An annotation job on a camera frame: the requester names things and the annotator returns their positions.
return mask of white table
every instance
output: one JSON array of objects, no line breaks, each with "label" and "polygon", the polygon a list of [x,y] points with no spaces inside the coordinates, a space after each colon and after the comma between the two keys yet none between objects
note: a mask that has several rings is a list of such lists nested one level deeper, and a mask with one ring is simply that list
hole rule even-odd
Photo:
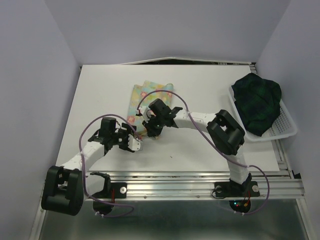
[{"label": "white table", "polygon": [[[145,80],[172,83],[191,111],[217,113],[225,109],[234,115],[228,87],[248,73],[247,65],[84,65],[56,164],[67,162],[79,151],[79,136],[93,118],[107,113],[126,118],[134,84],[142,85]],[[183,105],[173,96],[171,107],[176,106]],[[83,139],[99,126],[97,121]],[[242,148],[247,164],[279,171],[270,141],[246,142]],[[143,151],[130,153],[115,146],[91,170],[228,172],[229,168],[196,130],[164,128],[158,140],[144,140]]]}]

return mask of fabric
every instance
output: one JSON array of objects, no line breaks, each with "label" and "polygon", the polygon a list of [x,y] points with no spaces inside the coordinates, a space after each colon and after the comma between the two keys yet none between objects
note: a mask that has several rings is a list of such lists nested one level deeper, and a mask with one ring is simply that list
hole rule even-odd
[{"label": "fabric", "polygon": [[[130,106],[128,110],[127,115],[127,121],[136,126],[136,130],[140,135],[146,135],[147,130],[142,125],[143,118],[141,116],[136,116],[136,109],[140,102],[140,100],[147,95],[148,93],[154,91],[154,90],[174,90],[174,85],[172,83],[168,83],[167,85],[158,84],[156,82],[152,81],[144,81],[143,85],[134,85],[132,94],[131,94],[131,100],[130,100]],[[170,106],[172,94],[169,92],[156,92],[151,95],[149,95],[141,104],[141,106],[148,106],[150,103],[152,103],[156,99],[161,99],[166,105]]]},{"label": "fabric", "polygon": [[280,115],[280,85],[249,73],[236,81],[232,89],[245,129],[261,137]]}]

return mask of bolt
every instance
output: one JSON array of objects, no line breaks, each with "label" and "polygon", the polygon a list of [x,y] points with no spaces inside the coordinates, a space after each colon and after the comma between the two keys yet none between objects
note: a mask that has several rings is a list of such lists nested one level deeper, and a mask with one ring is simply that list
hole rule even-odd
[{"label": "bolt", "polygon": [[258,187],[257,185],[253,185],[253,186],[252,186],[252,190],[253,190],[255,193],[257,193],[257,192],[259,192],[259,187]]},{"label": "bolt", "polygon": [[120,188],[120,193],[125,194],[126,192],[127,192],[127,189],[124,186],[122,186]]},{"label": "bolt", "polygon": [[222,187],[221,186],[216,186],[215,187],[215,191],[217,192],[217,193],[222,193]]}]

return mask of plastic basket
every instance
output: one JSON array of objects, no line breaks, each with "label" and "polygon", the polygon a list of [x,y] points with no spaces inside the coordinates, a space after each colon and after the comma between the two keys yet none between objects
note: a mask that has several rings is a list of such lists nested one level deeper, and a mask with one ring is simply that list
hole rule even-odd
[{"label": "plastic basket", "polygon": [[280,116],[274,121],[272,127],[270,127],[262,136],[256,136],[248,131],[246,131],[244,124],[240,118],[237,107],[235,105],[234,91],[230,86],[228,89],[228,95],[231,101],[236,118],[245,130],[245,138],[251,142],[265,142],[276,139],[284,139],[297,134],[297,126],[290,116],[284,102],[280,101]]}]

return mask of colorful cloth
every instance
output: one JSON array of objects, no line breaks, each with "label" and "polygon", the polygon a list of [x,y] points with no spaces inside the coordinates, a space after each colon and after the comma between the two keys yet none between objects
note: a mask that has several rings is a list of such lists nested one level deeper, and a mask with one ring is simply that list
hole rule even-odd
[{"label": "colorful cloth", "polygon": [[[127,121],[136,126],[136,130],[140,135],[145,135],[147,133],[147,130],[142,125],[143,118],[141,116],[136,116],[136,109],[140,102],[140,100],[147,95],[148,93],[154,91],[154,90],[174,90],[174,85],[172,83],[168,83],[167,85],[161,85],[156,82],[152,81],[144,81],[143,85],[134,85],[132,94],[131,94],[131,100],[130,100],[130,106],[128,110],[127,115]],[[141,106],[148,106],[150,103],[152,103],[155,99],[161,99],[166,105],[170,106],[172,94],[169,92],[156,92],[151,95],[149,95],[141,104]]]}]

